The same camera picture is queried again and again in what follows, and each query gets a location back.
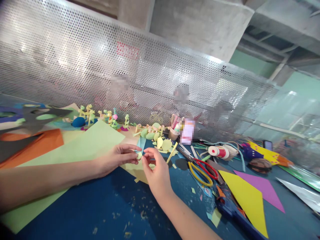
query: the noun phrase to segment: left hand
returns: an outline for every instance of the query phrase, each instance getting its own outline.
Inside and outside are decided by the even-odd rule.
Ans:
[[[134,150],[142,151],[141,148],[132,144],[119,144],[114,146],[105,156],[94,161],[97,163],[101,177],[104,177],[117,167],[126,164],[138,164],[138,154]]]

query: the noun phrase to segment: purple paper cutout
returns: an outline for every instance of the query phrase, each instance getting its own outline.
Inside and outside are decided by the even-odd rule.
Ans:
[[[273,186],[271,185],[268,179],[253,176],[243,172],[238,172],[236,170],[233,171],[243,180],[245,180],[246,182],[254,186],[256,189],[258,189],[260,192],[262,192],[262,197],[267,202],[278,208],[281,212],[285,213],[282,203],[280,202],[280,199],[278,198],[276,191],[274,190]]]

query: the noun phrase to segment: metal mesh panel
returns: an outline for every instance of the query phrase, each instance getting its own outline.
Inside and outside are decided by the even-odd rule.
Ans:
[[[119,119],[169,125],[196,117],[200,137],[242,134],[276,89],[248,71],[62,0],[4,1],[0,91],[58,107],[118,108]],[[113,76],[125,74],[122,79]],[[173,103],[179,86],[188,104]]]

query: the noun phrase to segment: yellow scissors handle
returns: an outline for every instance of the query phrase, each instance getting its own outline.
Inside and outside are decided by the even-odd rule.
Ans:
[[[207,187],[212,187],[213,186],[213,182],[211,180],[211,178],[206,175],[203,171],[201,171],[199,168],[197,168],[192,162],[188,162],[189,164],[189,168],[190,168],[190,171],[192,173],[192,175],[203,185],[207,186]],[[196,170],[198,170],[203,176],[206,177],[206,179],[209,181],[209,183],[206,183],[204,181],[202,181],[193,171],[192,167],[194,167]]]

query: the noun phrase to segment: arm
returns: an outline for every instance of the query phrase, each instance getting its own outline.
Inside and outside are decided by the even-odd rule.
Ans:
[[[16,167],[0,170],[0,213],[79,183],[104,177],[125,163],[138,164],[141,148],[122,144],[92,161]]]
[[[142,156],[150,189],[182,239],[221,239],[172,190],[169,167],[157,149],[147,148]],[[154,170],[149,164],[156,164]]]

